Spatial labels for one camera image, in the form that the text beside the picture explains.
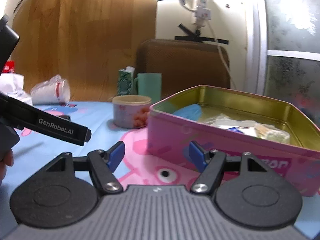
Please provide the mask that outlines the person's left hand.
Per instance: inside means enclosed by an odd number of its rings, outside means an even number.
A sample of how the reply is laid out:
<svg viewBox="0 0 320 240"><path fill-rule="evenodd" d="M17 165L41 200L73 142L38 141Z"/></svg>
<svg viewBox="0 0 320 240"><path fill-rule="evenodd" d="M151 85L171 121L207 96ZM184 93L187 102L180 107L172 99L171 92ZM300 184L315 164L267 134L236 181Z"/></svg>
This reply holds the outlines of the person's left hand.
<svg viewBox="0 0 320 240"><path fill-rule="evenodd" d="M7 174L7 167L12 167L14 164L14 154L12 150L9 150L3 160L0 162L0 185Z"/></svg>

